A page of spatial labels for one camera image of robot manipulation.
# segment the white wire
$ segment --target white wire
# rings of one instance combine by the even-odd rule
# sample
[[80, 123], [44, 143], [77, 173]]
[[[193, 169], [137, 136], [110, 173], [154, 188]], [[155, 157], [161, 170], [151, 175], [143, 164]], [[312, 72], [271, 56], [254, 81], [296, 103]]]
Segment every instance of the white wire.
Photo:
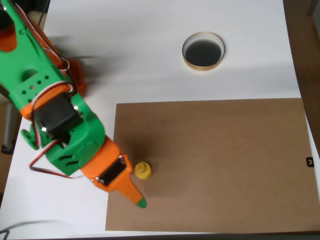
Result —
[[[59, 142], [59, 140], [53, 140], [52, 142], [48, 143], [43, 149], [41, 152], [39, 152], [33, 159], [37, 159], [38, 158], [38, 161], [41, 159], [41, 157], [43, 157], [43, 152], [47, 151], [48, 149], [52, 148], [53, 145], [55, 145], [57, 142]], [[38, 170], [43, 170], [43, 171], [49, 171], [49, 172], [52, 172], [52, 173], [56, 173], [56, 174], [63, 174], [63, 172], [58, 172], [58, 171], [54, 171], [54, 170], [50, 170], [50, 169], [47, 169], [47, 168], [42, 168], [42, 167], [37, 167], [37, 166], [32, 166], [32, 168], [34, 169], [38, 169]], [[68, 176], [72, 179], [80, 179], [82, 177], [84, 177], [85, 175], [82, 174], [80, 176]]]
[[70, 68], [70, 62], [65, 58], [65, 57], [63, 57], [63, 56], [61, 56], [61, 57], [58, 57], [57, 56], [57, 54], [52, 50], [52, 49], [49, 49], [49, 48], [46, 48], [46, 47], [42, 47], [44, 50], [47, 50], [47, 51], [50, 51], [51, 53], [53, 53], [57, 58], [59, 58], [59, 60], [62, 62], [62, 60], [61, 59], [63, 59], [63, 60], [65, 60], [67, 63], [68, 63], [68, 67], [67, 68], [65, 68], [65, 69], [59, 69], [61, 72], [66, 72], [66, 71], [68, 71], [69, 70], [69, 68]]
[[[44, 42], [46, 42], [46, 41], [44, 40], [44, 38], [38, 33], [38, 31], [34, 28], [34, 26], [33, 26], [32, 23], [29, 21], [27, 15], [26, 15], [25, 12], [21, 9], [21, 7], [20, 7], [17, 3], [16, 3], [15, 5], [20, 9], [21, 13], [24, 15], [25, 19], [28, 21], [29, 25], [31, 26], [31, 28], [33, 29], [33, 31], [37, 34], [37, 36], [38, 36], [39, 38], [41, 38]], [[47, 47], [48, 47], [48, 48], [46, 48], [46, 47], [43, 46], [43, 49], [52, 52], [52, 53], [62, 62], [61, 58], [55, 53], [55, 51], [52, 50], [52, 48], [51, 48], [48, 44], [47, 44]], [[68, 60], [66, 60], [66, 62], [68, 63], [68, 68], [67, 68], [67, 69], [60, 69], [60, 71], [65, 72], [65, 71], [69, 70], [69, 68], [70, 68], [70, 62], [69, 62]]]
[[[36, 97], [31, 101], [31, 111], [34, 109], [35, 107], [35, 102], [40, 98], [42, 97], [42, 94], [47, 91], [49, 88], [52, 88], [56, 85], [60, 85], [61, 83], [67, 83], [70, 87], [70, 92], [72, 92], [74, 90], [74, 86], [71, 84], [71, 83], [68, 83], [66, 81], [57, 81], [53, 84], [50, 84], [49, 86], [46, 86], [44, 89], [42, 89], [37, 95]], [[34, 119], [32, 119], [32, 122], [33, 124], [36, 124], [36, 121]], [[37, 136], [37, 139], [38, 139], [38, 147], [41, 148], [41, 137], [40, 137], [40, 132], [39, 132], [39, 129], [37, 128], [37, 126], [35, 126], [35, 134]]]

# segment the floor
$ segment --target floor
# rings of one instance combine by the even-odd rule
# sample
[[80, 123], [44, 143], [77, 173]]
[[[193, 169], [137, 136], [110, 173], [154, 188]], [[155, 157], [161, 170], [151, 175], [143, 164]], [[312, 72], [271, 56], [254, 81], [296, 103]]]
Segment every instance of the floor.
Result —
[[[320, 41], [311, 16], [312, 0], [284, 0], [284, 11], [295, 73], [315, 145], [320, 150]], [[0, 104], [0, 146], [4, 135], [6, 104]], [[11, 155], [0, 153], [0, 202]]]

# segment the gold rim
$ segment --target gold rim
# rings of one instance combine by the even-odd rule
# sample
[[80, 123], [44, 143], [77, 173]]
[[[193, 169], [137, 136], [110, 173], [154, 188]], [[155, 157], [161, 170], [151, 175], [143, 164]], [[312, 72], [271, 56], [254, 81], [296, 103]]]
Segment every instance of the gold rim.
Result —
[[[197, 34], [213, 34], [213, 35], [217, 36], [217, 37], [221, 40], [221, 42], [222, 42], [222, 44], [223, 44], [223, 55], [222, 55], [222, 57], [220, 58], [220, 60], [217, 61], [215, 64], [209, 65], [209, 66], [197, 66], [197, 65], [194, 65], [194, 64], [190, 63], [190, 62], [186, 59], [185, 54], [184, 54], [184, 46], [185, 46], [185, 44], [186, 44], [186, 41], [188, 41], [189, 38], [191, 38], [191, 37], [193, 37], [194, 35], [197, 35]], [[215, 67], [217, 67], [217, 66], [222, 62], [222, 60], [223, 60], [224, 57], [225, 57], [225, 54], [226, 54], [225, 42], [224, 42], [224, 41], [221, 39], [221, 37], [219, 37], [217, 34], [215, 34], [215, 33], [213, 33], [213, 32], [210, 32], [210, 31], [200, 31], [200, 32], [197, 32], [197, 33], [195, 33], [195, 34], [192, 34], [191, 36], [189, 36], [189, 37], [184, 41], [184, 43], [183, 43], [183, 45], [182, 45], [182, 56], [183, 56], [183, 59], [184, 59], [185, 63], [186, 63], [190, 68], [195, 69], [195, 70], [198, 70], [198, 71], [207, 71], [207, 70], [214, 69]]]

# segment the black clip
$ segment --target black clip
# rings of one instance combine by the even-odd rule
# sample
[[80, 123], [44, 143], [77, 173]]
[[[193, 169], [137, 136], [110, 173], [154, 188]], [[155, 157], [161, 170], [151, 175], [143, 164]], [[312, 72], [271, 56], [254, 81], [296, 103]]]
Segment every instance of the black clip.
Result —
[[308, 156], [306, 159], [306, 165], [309, 167], [309, 168], [314, 168], [315, 165], [314, 165], [314, 158], [312, 156]]

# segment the orange robot part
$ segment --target orange robot part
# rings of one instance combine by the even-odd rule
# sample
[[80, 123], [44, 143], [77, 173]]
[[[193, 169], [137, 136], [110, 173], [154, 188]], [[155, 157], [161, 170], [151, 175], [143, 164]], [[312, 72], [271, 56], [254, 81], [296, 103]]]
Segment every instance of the orange robot part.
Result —
[[[128, 156], [107, 136], [101, 149], [81, 170], [98, 188], [106, 192], [119, 191], [139, 207], [147, 206], [145, 198], [130, 178], [133, 166]], [[106, 182], [102, 179], [104, 174], [114, 178]]]

